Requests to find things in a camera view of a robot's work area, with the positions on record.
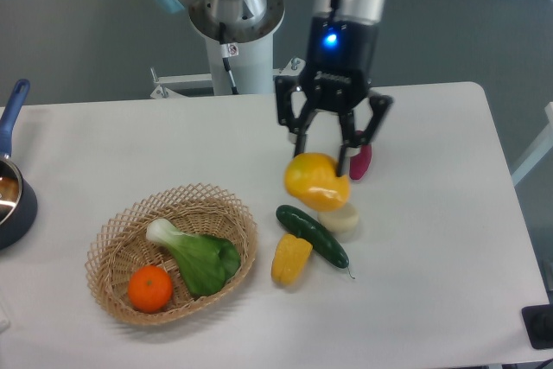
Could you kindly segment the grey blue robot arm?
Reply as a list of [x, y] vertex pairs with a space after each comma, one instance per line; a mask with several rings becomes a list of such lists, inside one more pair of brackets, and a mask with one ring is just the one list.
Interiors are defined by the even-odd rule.
[[314, 0], [306, 57], [280, 74], [272, 55], [283, 0], [156, 1], [171, 13], [188, 12], [206, 43], [215, 94], [275, 93], [277, 121], [296, 154], [305, 150], [315, 115], [335, 114], [342, 138], [337, 175], [365, 173], [367, 151], [392, 103], [372, 91], [369, 77], [385, 0]]

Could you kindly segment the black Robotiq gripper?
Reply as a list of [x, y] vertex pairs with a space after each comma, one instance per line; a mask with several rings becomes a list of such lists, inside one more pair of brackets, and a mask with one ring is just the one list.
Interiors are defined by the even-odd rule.
[[[388, 95], [370, 92], [368, 105], [372, 116], [363, 130], [355, 127], [356, 107], [368, 94], [370, 68], [378, 37], [378, 25], [350, 21], [330, 21], [315, 17], [311, 21], [306, 66], [297, 76], [275, 77], [277, 122], [295, 139], [294, 156], [305, 151], [307, 131], [316, 110], [339, 115], [342, 145], [336, 175], [346, 174], [350, 157], [359, 147], [372, 144], [394, 100]], [[293, 96], [302, 93], [305, 103], [298, 116]]]

